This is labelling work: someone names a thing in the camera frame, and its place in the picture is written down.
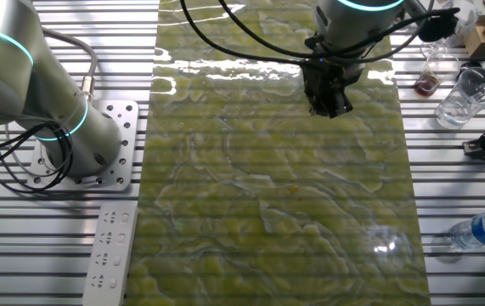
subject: green marble slab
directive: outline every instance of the green marble slab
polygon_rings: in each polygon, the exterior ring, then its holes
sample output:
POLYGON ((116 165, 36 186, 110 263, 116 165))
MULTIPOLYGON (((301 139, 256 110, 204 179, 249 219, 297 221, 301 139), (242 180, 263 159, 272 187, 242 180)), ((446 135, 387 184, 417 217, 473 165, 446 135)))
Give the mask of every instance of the green marble slab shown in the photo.
MULTIPOLYGON (((188 2, 215 42, 277 55, 215 0, 188 2)), ((307 51, 315 0, 229 5, 307 51)), ((355 111, 312 117, 298 66, 212 50, 178 1, 159 22, 127 304, 430 304, 391 62, 348 89, 355 111)))

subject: gray cable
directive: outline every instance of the gray cable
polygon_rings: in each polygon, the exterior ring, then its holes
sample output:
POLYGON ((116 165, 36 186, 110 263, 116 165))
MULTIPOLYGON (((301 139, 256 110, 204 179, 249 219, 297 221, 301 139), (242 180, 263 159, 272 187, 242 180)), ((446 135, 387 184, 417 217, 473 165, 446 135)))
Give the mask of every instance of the gray cable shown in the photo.
POLYGON ((99 59, 97 58, 97 54, 95 53, 93 48, 91 48, 88 44, 84 43, 83 41, 77 38, 74 38, 72 36, 68 36, 54 30, 49 30, 45 27, 42 28, 42 31, 44 32, 44 36, 46 37, 51 37, 51 38, 60 40, 61 42, 73 44, 77 47, 82 48, 85 52, 87 52, 89 56, 91 56, 91 65, 89 66, 89 72, 87 73, 87 76, 92 77, 95 75, 95 71, 97 70, 99 59))

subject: cable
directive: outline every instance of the cable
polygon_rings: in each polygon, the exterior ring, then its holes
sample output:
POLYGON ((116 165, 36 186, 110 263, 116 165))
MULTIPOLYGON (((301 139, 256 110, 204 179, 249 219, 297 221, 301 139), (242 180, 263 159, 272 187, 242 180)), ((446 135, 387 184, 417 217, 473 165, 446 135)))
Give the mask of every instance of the cable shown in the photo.
MULTIPOLYGON (((428 7, 427 11, 429 11, 429 12, 432 11, 432 7, 433 7, 434 4, 435 4, 435 0, 431 0, 429 2, 429 7, 428 7)), ((336 61, 336 62, 339 62, 339 63, 342 63, 342 64, 366 64, 366 63, 376 62, 378 60, 387 59, 388 57, 393 56, 394 54, 397 54, 397 53, 401 52, 401 50, 403 50, 404 48, 408 47, 418 37, 418 35, 420 34, 421 30, 423 29, 425 23, 426 23, 426 20, 423 20, 421 22, 421 24, 418 25, 418 28, 415 30, 414 34, 412 34, 412 36, 409 39, 407 39, 406 42, 404 42, 403 44, 401 44, 397 48, 393 49, 393 51, 387 52, 387 53, 379 55, 379 56, 375 56, 374 58, 370 58, 370 59, 343 59, 343 58, 339 58, 339 57, 330 57, 330 58, 327 58, 327 60, 336 61)))
POLYGON ((14 152, 15 150, 17 150, 17 148, 19 148, 23 143, 25 143, 33 134, 35 133, 38 133, 38 131, 40 131, 41 129, 45 128, 48 124, 47 123, 44 123, 42 125, 39 125, 39 126, 36 126, 32 129, 30 129, 29 131, 21 134, 20 136, 23 136, 25 135, 25 137, 21 138, 10 150, 8 150, 6 153, 4 154, 1 154, 0 155, 0 161, 4 158, 6 158, 7 156, 9 156, 12 152, 14 152))
POLYGON ((242 54, 240 52, 236 52, 236 51, 224 48, 224 47, 214 43, 213 41, 211 41, 208 37, 206 37, 205 34, 203 34, 200 31, 199 27, 195 24, 195 22, 191 18, 191 15, 189 14, 188 7, 185 3, 185 0, 180 0, 180 4, 182 5, 183 14, 185 15, 185 18, 188 20, 189 25, 191 26, 193 31, 195 31, 195 33, 200 37, 200 39, 202 39, 205 43, 207 43, 208 45, 210 45, 212 48, 214 48, 216 50, 219 50, 219 51, 221 51, 225 54, 237 56, 237 57, 240 57, 240 58, 243 58, 243 59, 248 59, 248 60, 271 61, 271 62, 276 62, 276 63, 281 63, 281 64, 291 64, 291 65, 299 65, 299 66, 305 65, 305 66, 312 67, 314 69, 318 69, 318 70, 321 70, 321 71, 323 70, 319 66, 312 65, 312 64, 309 64, 309 63, 305 63, 305 62, 299 62, 299 61, 291 60, 291 59, 279 59, 279 58, 271 58, 271 57, 265 57, 265 56, 259 56, 259 55, 242 54))
POLYGON ((46 36, 46 37, 51 37, 51 38, 60 40, 61 42, 76 45, 76 46, 82 48, 85 52, 87 52, 89 54, 89 56, 91 56, 91 65, 89 66, 89 72, 87 73, 87 76, 93 77, 95 75, 95 71, 97 70, 97 65, 99 63, 99 59, 97 58, 97 54, 95 53, 93 48, 91 48, 88 44, 84 43, 83 41, 81 41, 77 38, 59 33, 59 32, 54 31, 54 30, 49 30, 45 27, 42 28, 42 32, 44 33, 44 36, 46 36))
POLYGON ((397 23, 396 25, 394 25, 393 27, 391 27, 391 28, 389 28, 387 30, 382 31, 381 33, 379 33, 379 34, 377 34, 377 35, 375 35, 373 37, 369 37, 369 38, 363 40, 362 42, 357 43, 357 44, 355 44, 355 45, 353 45, 351 47, 344 48, 344 49, 341 49, 341 50, 331 51, 331 52, 327 52, 327 53, 323 53, 323 54, 304 54, 304 53, 298 53, 298 52, 293 52, 293 51, 290 51, 290 50, 286 50, 286 49, 280 48, 278 46, 275 46, 275 45, 273 45, 270 42, 265 41, 264 39, 262 39, 261 37, 259 37, 255 32, 253 32, 252 30, 250 30, 250 28, 248 28, 246 25, 244 25, 244 23, 242 23, 236 17, 236 15, 231 11, 231 9, 225 3, 225 0, 218 0, 218 1, 222 5, 222 7, 225 10, 225 12, 229 15, 229 17, 231 18, 231 20, 240 29, 242 29, 242 31, 244 31, 246 34, 248 34, 250 37, 252 37, 258 43, 260 43, 261 45, 263 45, 265 47, 268 47, 268 48, 270 48, 273 51, 276 51, 278 53, 286 54, 286 55, 290 55, 290 56, 295 56, 295 57, 299 57, 299 58, 304 58, 304 59, 328 58, 330 56, 342 55, 342 54, 345 54, 345 53, 348 53, 348 52, 352 52, 352 51, 358 50, 358 49, 360 49, 362 47, 365 47, 365 46, 367 46, 367 45, 369 45, 371 43, 377 43, 381 39, 383 39, 385 36, 387 36, 389 34, 392 34, 393 32, 398 31, 398 30, 404 28, 405 26, 408 26, 408 25, 410 25, 410 24, 412 24, 414 22, 417 22, 417 21, 420 21, 420 20, 426 20, 427 18, 432 17, 432 16, 441 16, 441 15, 445 15, 445 14, 452 14, 455 11, 454 8, 450 8, 450 9, 440 9, 440 10, 436 10, 436 11, 431 11, 431 9, 432 9, 432 4, 431 4, 430 8, 428 9, 428 13, 427 14, 423 14, 423 15, 420 15, 420 16, 416 16, 416 17, 411 18, 409 20, 401 21, 401 22, 397 23))
POLYGON ((38 125, 38 126, 35 126, 31 129, 29 129, 28 131, 22 133, 20 136, 14 138, 14 139, 11 139, 11 140, 8 140, 2 144, 0 144, 0 149, 7 146, 7 145, 11 145, 13 144, 14 142, 20 142, 22 139, 24 141, 28 140, 32 135, 38 133, 40 130, 42 130, 45 126, 42 124, 42 125, 38 125))
POLYGON ((71 153, 72 143, 70 141, 70 136, 66 136, 65 131, 59 131, 59 129, 57 129, 55 126, 48 126, 48 128, 50 128, 50 130, 52 132, 54 132, 54 135, 57 137, 57 139, 59 141, 59 146, 61 147, 61 155, 62 155, 63 160, 66 160, 66 158, 67 158, 66 154, 67 153, 69 154, 69 156, 68 156, 69 163, 68 163, 68 165, 65 166, 65 169, 63 171, 58 171, 57 176, 48 185, 46 185, 42 188, 34 188, 34 187, 30 187, 29 185, 27 185, 26 183, 24 183, 20 179, 18 179, 16 177, 16 175, 12 172, 12 170, 9 168, 9 166, 6 164, 6 162, 2 159, 1 163, 4 165, 4 167, 6 168, 8 173, 10 174, 10 176, 16 182, 18 182, 19 184, 21 184, 22 186, 24 186, 28 190, 18 190, 16 188, 8 185, 7 183, 5 183, 4 181, 2 181, 0 179, 0 184, 2 186, 4 186, 5 188, 7 188, 9 190, 12 190, 13 192, 18 192, 18 193, 23 193, 23 194, 38 194, 38 193, 42 193, 45 190, 51 189, 55 185, 59 184, 66 177, 66 175, 70 171, 70 168, 72 167, 72 162, 73 162, 73 155, 71 153))
MULTIPOLYGON (((4 125, 4 135, 6 136, 6 139, 9 138, 9 135, 8 135, 8 124, 5 124, 4 125)), ((44 159, 44 157, 42 156, 42 149, 40 150, 40 156, 42 159, 44 159)), ((23 165, 23 162, 21 162, 20 158, 18 157, 17 153, 12 152, 12 157, 14 158, 15 160, 15 163, 18 164, 18 166, 20 166, 20 168, 25 171, 26 173, 28 173, 29 175, 32 175, 34 177, 38 177, 38 178, 47 178, 47 177, 50 177, 50 176, 54 176, 58 171, 60 171, 63 166, 68 162, 68 160, 65 160, 63 161, 57 168, 54 168, 54 169, 50 169, 48 168, 51 173, 49 174, 38 174, 38 173, 34 173, 32 172, 30 169, 28 169, 27 167, 25 167, 23 165)))

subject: black cable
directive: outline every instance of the black cable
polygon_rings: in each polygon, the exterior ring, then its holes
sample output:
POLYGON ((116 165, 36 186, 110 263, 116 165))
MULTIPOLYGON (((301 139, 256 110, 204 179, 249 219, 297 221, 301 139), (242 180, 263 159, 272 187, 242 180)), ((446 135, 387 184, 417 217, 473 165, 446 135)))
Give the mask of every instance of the black cable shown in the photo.
POLYGON ((222 5, 225 12, 229 15, 231 20, 240 29, 242 29, 242 31, 244 31, 246 34, 248 34, 255 41, 257 41, 261 45, 263 45, 267 48, 270 48, 273 51, 276 51, 278 53, 286 54, 286 55, 290 55, 290 56, 295 56, 295 57, 299 57, 299 58, 304 58, 304 59, 321 59, 321 58, 327 58, 327 57, 331 57, 331 56, 343 55, 343 54, 346 54, 348 52, 356 51, 360 48, 366 47, 367 45, 369 45, 371 43, 377 43, 377 42, 381 41, 387 35, 390 35, 393 32, 398 31, 398 30, 400 30, 400 29, 402 29, 402 28, 404 28, 404 27, 406 27, 406 26, 408 26, 412 23, 415 23, 417 21, 426 20, 427 18, 430 18, 430 17, 433 17, 433 16, 442 16, 442 15, 445 15, 445 14, 455 14, 455 13, 460 11, 458 8, 448 8, 448 9, 434 10, 434 11, 428 12, 426 14, 416 16, 416 17, 411 18, 409 20, 401 21, 401 22, 397 23, 396 25, 394 25, 393 27, 382 31, 375 36, 369 37, 369 38, 363 40, 362 42, 359 42, 359 43, 357 43, 357 44, 355 44, 351 47, 347 47, 347 48, 344 48, 344 49, 341 49, 341 50, 331 51, 331 52, 327 52, 327 53, 323 53, 323 54, 304 54, 304 53, 298 53, 298 52, 286 50, 286 49, 280 48, 278 46, 275 46, 270 42, 265 41, 264 39, 259 37, 255 32, 253 32, 250 28, 248 28, 246 25, 244 25, 244 23, 242 23, 236 17, 236 15, 231 11, 231 9, 225 3, 225 0, 218 0, 218 1, 222 5))
POLYGON ((91 65, 89 66, 89 71, 87 72, 88 77, 92 77, 95 75, 95 71, 97 70, 97 65, 99 64, 99 59, 97 58, 97 54, 88 44, 84 43, 83 41, 74 38, 72 36, 68 36, 57 31, 49 30, 45 27, 42 28, 42 32, 44 36, 51 37, 61 42, 70 43, 82 48, 85 52, 91 56, 91 65))
POLYGON ((21 139, 27 140, 28 138, 30 138, 32 135, 38 133, 43 128, 45 128, 45 126, 43 126, 43 125, 35 126, 35 127, 31 128, 31 129, 29 129, 28 131, 22 133, 20 136, 15 137, 13 139, 10 139, 8 141, 5 141, 5 142, 1 143, 0 144, 0 149, 3 148, 3 147, 5 147, 5 146, 7 146, 7 145, 11 145, 14 142, 17 142, 17 141, 19 141, 21 139))
POLYGON ((193 31, 195 31, 195 33, 200 37, 200 39, 202 39, 205 43, 207 43, 208 45, 210 45, 212 48, 214 48, 216 50, 219 50, 219 51, 221 51, 225 54, 237 56, 237 57, 240 57, 240 58, 243 58, 243 59, 248 59, 248 60, 271 61, 271 62, 276 62, 276 63, 281 63, 281 64, 291 64, 291 65, 299 65, 299 66, 305 65, 305 66, 312 67, 314 69, 318 69, 318 70, 321 70, 321 71, 323 70, 319 66, 312 65, 312 64, 309 64, 309 63, 305 63, 305 62, 299 62, 299 61, 291 60, 291 59, 279 59, 279 58, 271 58, 271 57, 265 57, 265 56, 251 55, 251 54, 242 54, 240 52, 236 52, 236 51, 224 48, 224 47, 214 43, 213 41, 211 41, 208 37, 206 37, 205 34, 203 34, 200 31, 199 27, 195 24, 195 22, 193 21, 193 18, 191 18, 191 15, 189 14, 188 7, 185 3, 185 0, 180 0, 180 4, 182 5, 183 14, 185 15, 185 18, 188 20, 191 28, 193 28, 193 31))
POLYGON ((73 162, 73 155, 72 155, 72 148, 71 148, 72 143, 70 141, 70 136, 66 136, 65 131, 60 132, 59 129, 55 126, 48 126, 48 128, 54 133, 54 136, 57 138, 57 140, 59 142, 59 147, 61 148, 61 155, 62 155, 63 162, 67 158, 67 155, 69 155, 68 157, 70 158, 70 160, 69 160, 68 164, 65 165, 65 163, 64 163, 65 166, 61 167, 63 169, 63 171, 60 171, 61 168, 58 169, 57 170, 58 171, 57 176, 54 178, 54 180, 52 180, 52 182, 50 182, 48 185, 46 185, 42 188, 35 188, 35 187, 29 186, 28 184, 26 184, 25 182, 23 182, 19 178, 17 178, 17 176, 14 174, 14 172, 12 172, 12 170, 9 168, 6 161, 4 159, 2 159, 1 163, 4 165, 7 172, 10 174, 10 176, 17 183, 21 184, 23 187, 27 188, 28 190, 18 190, 16 188, 8 185, 6 182, 4 182, 0 179, 0 184, 2 186, 7 188, 8 190, 11 190, 11 191, 17 192, 17 193, 37 194, 37 193, 41 193, 43 191, 46 191, 46 190, 53 188, 55 185, 59 184, 66 177, 66 175, 70 171, 70 168, 72 167, 72 162, 73 162))
POLYGON ((25 143, 32 135, 28 135, 26 137, 24 137, 23 139, 21 139, 20 141, 18 141, 15 145, 12 146, 12 148, 10 150, 7 150, 6 153, 4 154, 1 154, 0 155, 0 161, 4 158, 6 158, 7 156, 9 156, 10 154, 12 154, 12 152, 14 152, 15 150, 17 150, 23 143, 25 143))

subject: blue led ring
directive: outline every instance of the blue led ring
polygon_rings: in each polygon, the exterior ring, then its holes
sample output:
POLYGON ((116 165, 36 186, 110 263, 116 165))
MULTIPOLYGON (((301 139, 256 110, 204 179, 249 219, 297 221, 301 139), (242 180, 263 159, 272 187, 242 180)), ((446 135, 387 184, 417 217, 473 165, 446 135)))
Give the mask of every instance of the blue led ring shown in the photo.
MULTIPOLYGON (((80 127, 82 126, 83 122, 85 122, 85 121, 86 121, 86 117, 87 117, 87 110, 89 109, 89 102, 87 102, 87 98, 86 98, 85 104, 86 104, 86 111, 83 113, 83 116, 82 116, 82 119, 80 120, 80 123, 78 123, 78 125, 77 125, 76 127, 74 127, 74 128, 72 129, 72 131, 68 132, 68 133, 65 135, 66 137, 69 137, 69 136, 71 136, 73 133, 75 133, 75 132, 78 130, 78 128, 80 128, 80 127)), ((40 137, 36 137, 36 136, 35 136, 35 138, 36 138, 36 139, 38 139, 38 140, 41 140, 41 141, 55 141, 55 140, 57 140, 57 138, 52 138, 52 139, 41 139, 40 137)))
POLYGON ((349 8, 358 9, 358 10, 367 11, 367 12, 380 12, 380 11, 385 11, 385 10, 388 10, 388 9, 393 9, 396 6, 398 6, 399 4, 401 4, 403 1, 404 0, 398 0, 395 3, 391 3, 391 4, 388 4, 388 5, 383 5, 383 6, 379 6, 379 7, 371 7, 371 6, 367 6, 367 5, 353 3, 349 0, 338 0, 339 3, 342 3, 349 8))
POLYGON ((15 39, 13 39, 12 37, 0 32, 0 37, 9 42, 9 43, 12 43, 15 47, 19 48, 21 51, 23 51, 23 53, 25 55, 27 55, 27 57, 29 58, 29 60, 31 61, 31 65, 34 66, 35 65, 35 61, 32 59, 32 55, 31 53, 29 52, 29 50, 27 50, 25 47, 23 47, 23 45, 21 43, 19 43, 18 41, 16 41, 15 39))

